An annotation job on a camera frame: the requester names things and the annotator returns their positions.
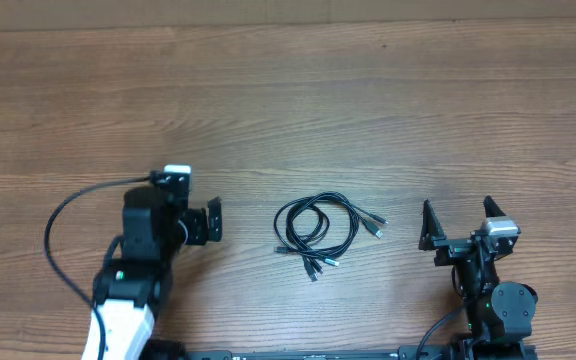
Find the cable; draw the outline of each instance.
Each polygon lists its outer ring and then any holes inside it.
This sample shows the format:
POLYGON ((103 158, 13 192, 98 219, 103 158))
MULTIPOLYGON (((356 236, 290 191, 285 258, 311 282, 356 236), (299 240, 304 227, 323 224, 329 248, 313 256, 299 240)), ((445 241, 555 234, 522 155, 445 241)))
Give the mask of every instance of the cable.
POLYGON ((461 311, 470 306, 470 304, 474 303, 475 300, 477 300, 477 298, 472 298, 469 301, 464 302, 463 304, 461 304, 459 307, 457 307, 455 310, 449 312, 448 314, 446 314, 444 317, 442 317, 441 319, 439 319, 439 321, 437 321, 435 323, 435 325, 433 325, 428 332, 426 332, 426 335, 424 335, 424 337, 421 339, 421 341, 419 342, 419 346, 417 346, 417 354, 415 355, 415 359, 416 360, 421 360, 421 350, 423 349, 424 345, 426 345, 426 341, 428 341, 428 339, 430 338, 430 335, 432 335, 433 332, 435 332, 435 330, 439 329, 442 325, 444 325, 447 321, 450 321, 452 319, 454 319, 457 315, 459 315, 459 313, 461 313, 461 311))
POLYGON ((316 272, 323 273, 321 265, 317 262, 317 260, 323 261, 326 264, 332 266, 339 266, 339 263, 334 259, 343 255, 346 250, 352 244, 355 235, 359 231, 359 224, 363 224, 366 230, 368 230, 371 234, 381 238, 383 233, 379 230, 379 227, 364 217, 362 217, 359 213, 363 213, 368 217, 372 218, 376 222, 380 224, 387 224, 388 222, 377 215, 371 214, 360 207, 352 204, 344 195, 338 192, 323 192, 321 194, 304 197, 301 199, 293 200, 288 204, 284 205, 277 214, 275 215, 274 221, 274 228, 277 237, 279 240, 285 245, 285 247, 277 247, 275 252, 277 253, 296 253, 303 257, 304 261, 304 268, 306 269, 306 273, 310 277, 312 281, 317 281, 318 277, 316 272), (316 203, 331 203, 339 205, 346 209, 348 212, 348 218, 350 219, 350 227, 348 229, 348 236, 346 240, 341 245, 332 246, 324 249, 313 249, 311 245, 314 245, 321 241, 328 232, 330 228, 330 219, 328 216, 321 211, 317 206, 316 203), (288 214, 286 216, 286 237, 284 238, 281 236, 279 232, 279 228, 277 227, 277 220, 279 219, 279 215, 288 207, 288 214), (297 233, 294 227, 295 219, 301 215, 304 211, 311 210, 317 213, 318 221, 317 225, 315 226, 314 230, 306 235, 300 235, 297 233))
POLYGON ((59 204, 59 206, 57 206, 55 211, 53 211, 52 215, 50 215, 50 219, 48 219, 48 224, 46 224, 46 230, 44 231, 44 254, 46 255, 46 259, 48 260, 48 263, 50 263, 50 266, 55 271, 57 276, 59 276, 59 278, 61 280, 63 280, 63 282, 66 283, 66 285, 68 285, 68 287, 70 287, 72 289, 72 291, 74 291, 77 295, 79 295, 81 300, 83 300, 86 304, 88 304, 88 306, 94 312, 95 317, 97 318, 97 323, 99 324, 99 355, 97 357, 98 360, 103 359, 104 352, 106 350, 106 328, 104 326, 104 321, 103 321, 99 311, 95 308, 95 304, 92 301, 92 299, 90 299, 88 297, 88 295, 86 295, 86 293, 84 293, 79 288, 79 286, 77 286, 77 284, 75 284, 59 268, 59 266, 57 266, 57 263, 55 262, 55 259, 52 257, 52 253, 50 252, 50 230, 52 229, 52 225, 55 222, 55 219, 57 219, 57 216, 66 207, 66 205, 68 205, 68 203, 70 203, 71 201, 80 197, 81 195, 84 195, 86 193, 89 193, 89 192, 92 192, 92 191, 95 191, 95 190, 101 189, 101 188, 107 188, 107 187, 117 186, 117 185, 131 184, 131 183, 136 183, 136 182, 143 182, 143 181, 148 181, 149 179, 150 179, 150 177, 141 177, 141 178, 134 178, 134 179, 126 179, 126 180, 108 181, 108 182, 99 183, 99 184, 84 188, 82 190, 79 190, 78 192, 68 196, 66 198, 66 200, 64 200, 61 204, 59 204))

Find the table surface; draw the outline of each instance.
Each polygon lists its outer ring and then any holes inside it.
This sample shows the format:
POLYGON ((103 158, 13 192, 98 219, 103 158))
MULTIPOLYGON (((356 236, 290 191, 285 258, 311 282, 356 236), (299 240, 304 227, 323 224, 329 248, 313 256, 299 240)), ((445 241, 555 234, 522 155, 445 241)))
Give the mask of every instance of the table surface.
MULTIPOLYGON (((500 277, 540 295, 528 343, 576 357, 576 19, 0 33, 0 359, 80 356, 89 310, 43 258, 48 216, 83 186, 167 163, 193 165, 192 205, 221 196, 225 235, 180 253, 158 337, 414 344, 459 303, 450 269, 417 250, 423 200, 458 237, 491 194, 523 230, 500 277), (273 253, 272 220, 324 190, 390 224, 360 230, 311 283, 273 253)), ((125 190, 56 223, 57 261, 87 291, 125 190)), ((328 211, 333 244, 348 225, 328 211)))

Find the wire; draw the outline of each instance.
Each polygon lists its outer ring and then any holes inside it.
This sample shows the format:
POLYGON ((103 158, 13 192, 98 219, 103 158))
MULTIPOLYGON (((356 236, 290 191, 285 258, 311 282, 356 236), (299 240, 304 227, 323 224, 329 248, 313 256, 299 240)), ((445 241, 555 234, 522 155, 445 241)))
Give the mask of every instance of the wire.
POLYGON ((50 219, 48 219, 48 224, 46 224, 46 230, 44 231, 44 254, 46 255, 46 259, 48 260, 48 263, 50 264, 52 269, 55 271, 57 276, 59 276, 59 278, 61 280, 63 280, 63 282, 66 283, 66 285, 68 285, 68 287, 70 287, 72 289, 72 291, 74 291, 77 295, 79 295, 81 300, 83 300, 86 304, 88 304, 88 306, 92 309, 92 311, 95 314, 95 318, 97 319, 97 323, 99 324, 99 355, 97 356, 98 360, 103 359, 104 352, 106 350, 106 328, 104 326, 104 321, 103 321, 99 311, 95 308, 95 304, 92 301, 92 299, 89 298, 88 295, 86 295, 86 293, 84 293, 81 290, 81 288, 79 288, 79 286, 77 286, 77 284, 75 284, 63 272, 63 270, 61 270, 59 268, 59 266, 57 266, 57 263, 55 262, 55 259, 52 257, 52 253, 50 251, 50 230, 52 229, 52 225, 55 222, 55 220, 57 219, 57 216, 66 207, 66 205, 68 205, 71 201, 75 200, 76 198, 80 197, 81 195, 84 195, 86 193, 89 193, 89 192, 92 192, 92 191, 95 191, 95 190, 98 190, 101 188, 131 184, 131 183, 136 183, 136 182, 143 182, 143 181, 148 181, 149 179, 150 179, 150 177, 141 177, 141 178, 134 178, 134 179, 126 179, 126 180, 108 181, 108 182, 99 183, 99 184, 84 188, 82 190, 79 190, 78 192, 68 196, 66 198, 66 200, 64 200, 61 204, 59 204, 59 206, 57 206, 55 211, 53 211, 52 215, 50 215, 50 219))
POLYGON ((315 273, 315 270, 319 273, 323 272, 321 265, 317 263, 317 260, 321 260, 333 266, 338 266, 339 263, 334 261, 334 259, 340 257, 346 252, 346 250, 348 250, 350 244, 352 244, 352 241, 355 238, 355 235, 357 235, 357 232, 359 231, 360 223, 363 224, 364 227, 373 235, 379 238, 383 236, 383 233, 381 230, 379 230, 377 225, 372 221, 362 217, 360 213, 367 215, 378 223, 388 223, 384 218, 371 214, 352 204, 348 198, 338 192, 323 192, 315 196, 293 200, 279 209, 275 215, 275 220, 273 223, 275 233, 277 234, 277 237, 279 237, 279 240, 285 245, 285 247, 276 248, 275 252, 296 253, 301 255, 303 257, 304 267, 306 268, 308 276, 312 279, 312 281, 316 281, 317 274, 315 273), (339 205, 346 209, 348 212, 348 218, 350 220, 350 227, 348 229, 346 240, 344 240, 342 244, 324 249, 313 249, 311 245, 315 245, 321 241, 326 236, 328 229, 330 228, 330 219, 323 211, 321 211, 321 209, 315 205, 316 203, 322 202, 339 205), (279 219, 279 215, 281 215, 281 213, 290 206, 292 207, 290 210, 288 210, 288 214, 286 215, 286 236, 284 238, 279 232, 277 220, 279 219), (295 230, 294 221, 306 210, 314 211, 317 214, 318 221, 312 232, 306 235, 300 235, 295 230))
POLYGON ((419 346, 417 346, 417 354, 415 355, 415 359, 416 360, 421 360, 421 350, 423 349, 424 345, 426 345, 426 341, 428 341, 428 339, 430 338, 430 336, 432 335, 432 333, 435 332, 435 330, 439 329, 442 325, 444 325, 446 322, 454 319, 457 315, 459 315, 461 313, 461 311, 470 306, 470 304, 474 303, 475 300, 477 300, 477 298, 472 298, 469 301, 464 302, 463 304, 461 304, 459 307, 457 307, 455 310, 449 312, 448 314, 446 314, 444 317, 442 317, 441 319, 439 319, 439 321, 437 321, 435 323, 435 325, 433 325, 430 329, 428 329, 428 332, 426 332, 426 335, 424 335, 424 337, 421 339, 421 341, 419 342, 419 346))

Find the wood grain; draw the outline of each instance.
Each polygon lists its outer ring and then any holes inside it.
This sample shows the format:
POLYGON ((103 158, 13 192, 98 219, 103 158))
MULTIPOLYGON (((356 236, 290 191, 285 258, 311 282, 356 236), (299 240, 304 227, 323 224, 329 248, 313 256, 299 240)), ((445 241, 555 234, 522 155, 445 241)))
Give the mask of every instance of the wood grain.
MULTIPOLYGON (((223 198, 225 238, 179 255, 160 337, 415 343, 458 303, 449 269, 416 250, 423 200, 459 236, 492 194, 523 230, 500 276, 540 295, 529 343, 576 356, 576 19, 0 33, 0 359, 80 356, 89 311, 42 257, 45 222, 85 185, 166 163, 194 166, 193 205, 223 198), (322 190, 390 224, 311 284, 272 253, 271 224, 322 190)), ((85 287, 121 231, 124 190, 57 222, 58 262, 85 287)), ((347 224, 328 211, 333 243, 347 224)))

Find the wooden table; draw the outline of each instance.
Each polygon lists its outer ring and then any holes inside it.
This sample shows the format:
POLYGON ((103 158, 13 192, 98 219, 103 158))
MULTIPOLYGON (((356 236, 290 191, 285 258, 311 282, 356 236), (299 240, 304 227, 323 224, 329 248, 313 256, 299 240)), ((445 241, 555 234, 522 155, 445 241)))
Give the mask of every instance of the wooden table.
MULTIPOLYGON (((80 356, 89 310, 42 256, 47 218, 83 186, 167 163, 194 166, 192 205, 222 197, 225 237, 179 255, 159 337, 414 344, 459 303, 450 269, 417 250, 423 200, 457 237, 492 194, 523 230, 499 274, 540 295, 528 342, 576 357, 576 19, 0 33, 0 359, 80 356), (272 219, 323 190, 390 224, 311 283, 273 253, 272 219)), ((57 261, 88 291, 125 190, 57 221, 57 261)), ((329 211, 333 244, 347 220, 329 211)))

